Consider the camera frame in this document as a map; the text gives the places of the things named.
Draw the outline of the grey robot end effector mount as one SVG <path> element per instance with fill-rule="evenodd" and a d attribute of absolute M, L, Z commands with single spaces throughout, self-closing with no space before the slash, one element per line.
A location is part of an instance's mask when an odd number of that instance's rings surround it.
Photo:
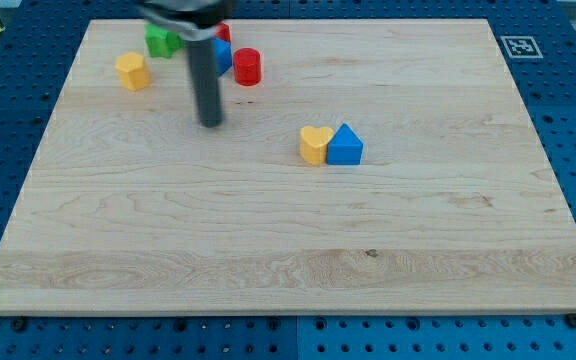
<path fill-rule="evenodd" d="M 234 12 L 234 0 L 135 0 L 134 4 L 148 22 L 190 41 L 213 37 L 216 26 Z"/>

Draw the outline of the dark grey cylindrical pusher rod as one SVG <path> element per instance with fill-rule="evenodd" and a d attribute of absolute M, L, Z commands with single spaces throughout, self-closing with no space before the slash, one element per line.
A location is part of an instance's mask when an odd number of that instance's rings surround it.
<path fill-rule="evenodd" d="M 215 128 L 223 122 L 223 110 L 213 39 L 188 41 L 187 55 L 198 119 Z"/>

